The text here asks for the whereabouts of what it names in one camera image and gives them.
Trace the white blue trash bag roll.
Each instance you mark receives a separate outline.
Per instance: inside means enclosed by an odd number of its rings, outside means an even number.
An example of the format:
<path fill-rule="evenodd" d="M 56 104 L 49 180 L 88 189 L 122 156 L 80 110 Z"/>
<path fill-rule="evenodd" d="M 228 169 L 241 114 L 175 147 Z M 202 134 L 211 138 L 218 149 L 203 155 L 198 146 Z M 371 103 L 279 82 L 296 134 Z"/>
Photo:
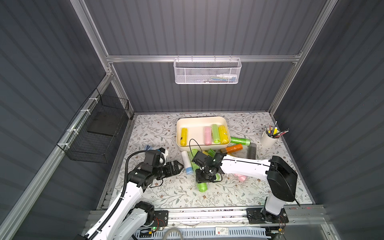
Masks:
<path fill-rule="evenodd" d="M 182 151 L 181 152 L 183 163 L 184 163 L 184 168 L 186 171 L 187 175 L 192 175 L 194 173 L 193 167 L 192 167 L 192 162 L 190 160 L 189 154 L 187 151 Z"/>

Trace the yellow trash bag roll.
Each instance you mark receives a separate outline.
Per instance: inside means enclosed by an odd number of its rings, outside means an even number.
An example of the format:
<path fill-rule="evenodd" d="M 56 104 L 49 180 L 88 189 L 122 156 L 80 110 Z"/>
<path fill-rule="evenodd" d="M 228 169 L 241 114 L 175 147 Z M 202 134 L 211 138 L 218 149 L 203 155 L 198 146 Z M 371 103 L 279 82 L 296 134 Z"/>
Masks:
<path fill-rule="evenodd" d="M 227 129 L 224 125 L 219 126 L 219 136 L 220 136 L 220 142 L 222 145 L 226 145 L 230 142 Z"/>
<path fill-rule="evenodd" d="M 180 146 L 185 147 L 188 142 L 188 129 L 182 128 L 181 129 L 181 137 L 180 137 Z"/>

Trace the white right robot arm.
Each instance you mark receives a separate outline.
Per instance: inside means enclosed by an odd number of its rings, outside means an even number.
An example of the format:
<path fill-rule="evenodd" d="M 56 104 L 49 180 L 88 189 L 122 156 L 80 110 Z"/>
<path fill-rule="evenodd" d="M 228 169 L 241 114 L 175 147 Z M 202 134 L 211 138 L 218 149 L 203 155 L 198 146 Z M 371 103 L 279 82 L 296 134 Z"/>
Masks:
<path fill-rule="evenodd" d="M 198 151 L 192 162 L 199 166 L 196 170 L 197 183 L 215 183 L 218 174 L 239 174 L 267 182 L 271 193 L 264 205 L 265 216 L 279 216 L 285 203 L 296 201 L 298 174 L 279 156 L 252 160 L 221 152 L 211 157 Z"/>

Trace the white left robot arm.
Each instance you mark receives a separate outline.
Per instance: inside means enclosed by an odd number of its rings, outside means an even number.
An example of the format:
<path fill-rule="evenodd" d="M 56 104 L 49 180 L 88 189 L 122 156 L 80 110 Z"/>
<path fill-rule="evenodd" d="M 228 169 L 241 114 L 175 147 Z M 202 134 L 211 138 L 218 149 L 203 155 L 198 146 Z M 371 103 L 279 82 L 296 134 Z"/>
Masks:
<path fill-rule="evenodd" d="M 76 240 L 128 240 L 142 226 L 154 221 L 154 206 L 141 201 L 154 180 L 163 180 L 182 172 L 184 165 L 167 162 L 168 150 L 141 150 L 130 154 L 125 164 L 122 190 L 103 216 L 85 235 Z"/>

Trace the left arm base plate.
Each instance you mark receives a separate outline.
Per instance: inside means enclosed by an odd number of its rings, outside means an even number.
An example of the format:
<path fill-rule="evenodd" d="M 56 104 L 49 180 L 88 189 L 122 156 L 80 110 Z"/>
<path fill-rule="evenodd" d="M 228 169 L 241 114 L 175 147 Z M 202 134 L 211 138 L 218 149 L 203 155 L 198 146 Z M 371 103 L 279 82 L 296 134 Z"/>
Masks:
<path fill-rule="evenodd" d="M 169 220 L 169 211 L 167 210 L 155 210 L 152 215 L 149 216 L 149 220 L 146 220 L 142 227 L 166 227 Z"/>

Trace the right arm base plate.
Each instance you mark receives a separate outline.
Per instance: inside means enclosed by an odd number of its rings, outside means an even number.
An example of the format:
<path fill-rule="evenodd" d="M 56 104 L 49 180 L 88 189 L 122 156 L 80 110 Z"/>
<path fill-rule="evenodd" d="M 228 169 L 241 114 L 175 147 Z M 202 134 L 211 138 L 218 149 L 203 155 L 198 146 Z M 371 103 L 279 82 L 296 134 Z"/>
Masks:
<path fill-rule="evenodd" d="M 250 224 L 286 224 L 289 222 L 284 208 L 277 215 L 267 212 L 265 208 L 247 208 L 246 217 Z"/>

